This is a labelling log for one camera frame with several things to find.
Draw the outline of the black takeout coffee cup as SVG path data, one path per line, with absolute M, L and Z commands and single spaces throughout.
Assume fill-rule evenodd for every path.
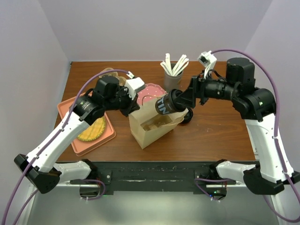
M 168 115 L 172 113 L 183 112 L 186 107 L 181 106 L 176 103 L 176 99 L 182 94 L 183 91 L 178 89 L 173 89 L 161 98 L 159 98 L 155 103 L 155 109 L 160 115 Z

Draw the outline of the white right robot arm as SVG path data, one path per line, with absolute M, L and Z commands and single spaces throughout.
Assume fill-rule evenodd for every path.
M 240 181 L 256 195 L 276 195 L 288 181 L 300 180 L 277 147 L 279 131 L 275 128 L 275 98 L 268 89 L 255 87 L 255 65 L 246 58 L 231 58 L 226 62 L 225 78 L 198 75 L 191 78 L 185 91 L 172 90 L 175 108 L 194 108 L 196 99 L 205 104 L 210 98 L 229 100 L 245 121 L 252 148 L 257 151 L 259 164 L 243 165 L 219 160 L 210 165 L 209 181 L 220 184 L 225 179 Z

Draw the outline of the beige cardboard cup carrier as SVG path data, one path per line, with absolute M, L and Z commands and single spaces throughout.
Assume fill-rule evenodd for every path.
M 167 125 L 172 122 L 172 119 L 168 115 L 156 115 L 155 117 L 145 121 L 141 124 L 141 127 L 145 131 L 157 129 L 161 126 Z

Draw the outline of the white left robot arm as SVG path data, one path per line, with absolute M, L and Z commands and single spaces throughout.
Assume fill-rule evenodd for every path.
M 120 86 L 116 77 L 105 75 L 95 88 L 77 97 L 61 123 L 27 155 L 19 154 L 14 162 L 26 178 L 42 193 L 69 180 L 92 184 L 98 176 L 97 167 L 89 160 L 58 164 L 56 161 L 80 133 L 102 118 L 106 111 L 119 110 L 124 116 L 139 110 L 138 92 L 144 89 L 141 78 L 128 79 Z

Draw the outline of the beige paper takeout bag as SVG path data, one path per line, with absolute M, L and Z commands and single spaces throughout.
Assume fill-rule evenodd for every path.
M 184 120 L 188 109 L 168 115 L 160 115 L 155 109 L 159 96 L 151 96 L 148 101 L 141 101 L 140 109 L 129 114 L 130 131 L 141 149 L 146 148 Z

